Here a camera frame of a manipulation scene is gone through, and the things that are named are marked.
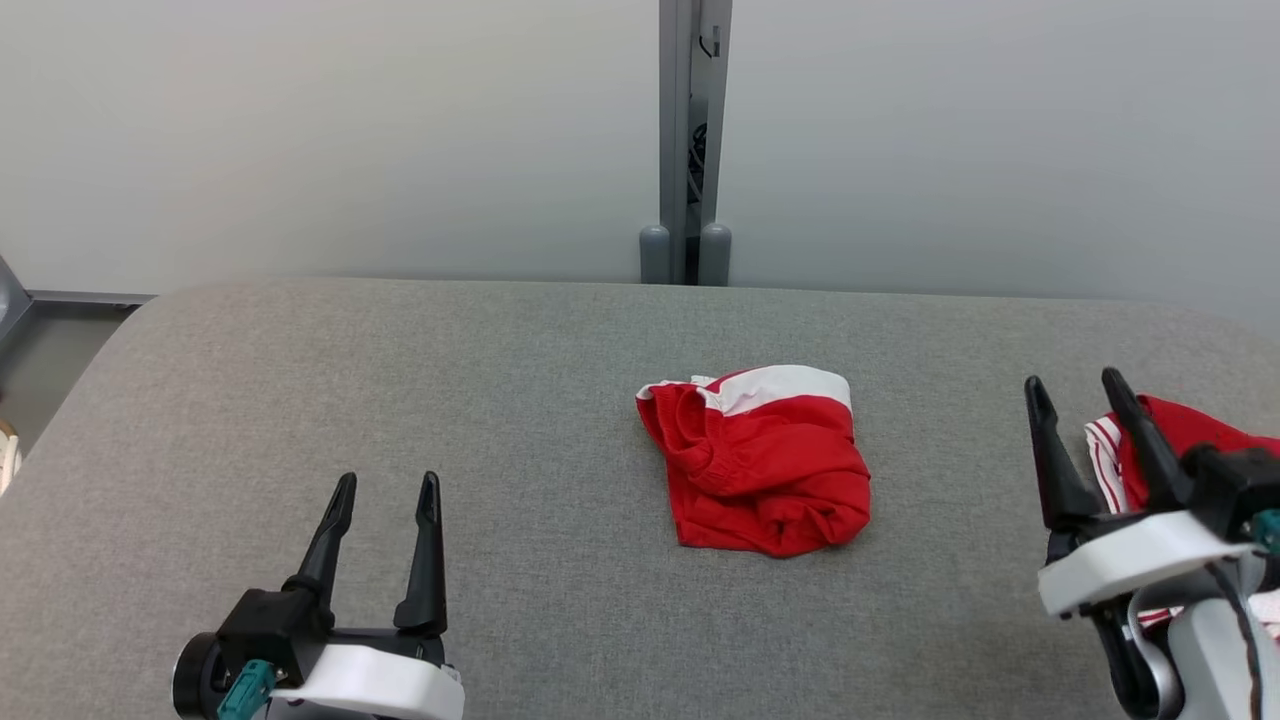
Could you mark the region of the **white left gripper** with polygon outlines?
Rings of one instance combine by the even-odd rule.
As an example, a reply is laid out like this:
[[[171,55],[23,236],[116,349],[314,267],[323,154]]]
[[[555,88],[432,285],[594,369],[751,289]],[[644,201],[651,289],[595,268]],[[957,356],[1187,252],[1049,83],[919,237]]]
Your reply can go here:
[[[329,607],[340,542],[349,529],[358,478],[343,474],[297,573],[283,591],[306,591]],[[297,659],[271,650],[265,661],[275,687],[268,719],[461,719],[466,691],[447,661],[448,628],[440,479],[426,471],[415,506],[417,534],[397,629],[339,629]]]

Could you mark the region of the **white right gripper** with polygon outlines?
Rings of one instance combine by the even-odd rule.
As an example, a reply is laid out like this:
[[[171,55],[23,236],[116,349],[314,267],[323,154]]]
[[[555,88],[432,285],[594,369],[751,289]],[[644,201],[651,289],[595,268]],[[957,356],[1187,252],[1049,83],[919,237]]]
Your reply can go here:
[[[1262,548],[1224,539],[1183,510],[1193,482],[1172,446],[1119,369],[1106,366],[1101,382],[1120,425],[1130,434],[1148,488],[1146,507],[1155,514],[1098,516],[1102,498],[1076,471],[1059,434],[1059,415],[1048,391],[1039,377],[1028,377],[1024,397],[1030,445],[1041,515],[1050,530],[1046,564],[1037,575],[1044,611],[1069,616],[1082,606],[1106,603],[1220,561],[1240,564],[1247,594],[1266,591]]]

